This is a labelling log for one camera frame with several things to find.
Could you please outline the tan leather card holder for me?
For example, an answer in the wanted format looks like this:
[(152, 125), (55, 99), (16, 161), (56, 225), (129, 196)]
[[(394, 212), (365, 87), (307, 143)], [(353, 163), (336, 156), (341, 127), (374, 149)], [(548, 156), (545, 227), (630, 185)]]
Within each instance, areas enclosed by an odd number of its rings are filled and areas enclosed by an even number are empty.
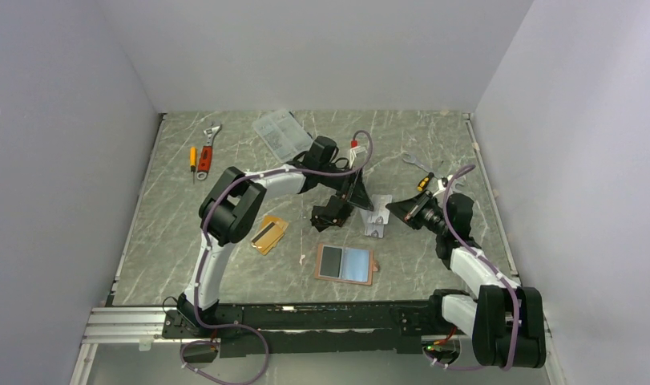
[(343, 251), (341, 261), (341, 274), (339, 278), (327, 278), (319, 275), (321, 251), (326, 244), (320, 244), (317, 250), (316, 266), (314, 277), (319, 280), (348, 283), (360, 286), (373, 285), (373, 273), (377, 269), (373, 251), (371, 249), (359, 249), (345, 246), (328, 245), (339, 247)]

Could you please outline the black VIP card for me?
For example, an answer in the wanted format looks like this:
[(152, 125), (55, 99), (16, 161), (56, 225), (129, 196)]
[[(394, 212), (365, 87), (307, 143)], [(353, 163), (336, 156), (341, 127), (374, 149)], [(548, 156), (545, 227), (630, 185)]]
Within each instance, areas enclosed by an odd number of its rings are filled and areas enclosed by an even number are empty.
[(321, 251), (319, 275), (327, 278), (339, 278), (342, 255), (341, 248), (324, 245)]

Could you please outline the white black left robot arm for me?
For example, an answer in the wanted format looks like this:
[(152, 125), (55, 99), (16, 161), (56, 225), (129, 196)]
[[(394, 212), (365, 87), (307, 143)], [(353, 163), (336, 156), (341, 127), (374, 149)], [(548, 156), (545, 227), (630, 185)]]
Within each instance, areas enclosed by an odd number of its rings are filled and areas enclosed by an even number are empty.
[(373, 209), (363, 183), (363, 169), (372, 151), (367, 148), (358, 166), (340, 167), (336, 142), (318, 136), (309, 150), (280, 167), (259, 172), (242, 172), (236, 167), (224, 170), (199, 209), (200, 255), (192, 280), (176, 305), (184, 327), (196, 337), (213, 330), (220, 283), (230, 255), (249, 235), (264, 201), (306, 193), (319, 185), (331, 188), (334, 193), (327, 204), (311, 211), (311, 225), (319, 232), (343, 226), (355, 208)]

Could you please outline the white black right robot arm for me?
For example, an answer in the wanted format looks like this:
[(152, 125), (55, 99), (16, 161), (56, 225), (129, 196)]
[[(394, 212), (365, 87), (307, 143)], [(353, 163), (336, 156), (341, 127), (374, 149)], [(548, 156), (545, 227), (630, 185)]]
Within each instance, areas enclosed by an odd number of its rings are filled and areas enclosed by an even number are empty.
[(510, 279), (485, 257), (470, 235), (474, 201), (454, 193), (441, 203), (425, 191), (386, 208), (410, 228), (431, 231), (438, 259), (468, 289), (434, 291), (426, 312), (430, 329), (445, 333), (455, 326), (464, 332), (482, 366), (542, 367), (547, 349), (541, 293)]

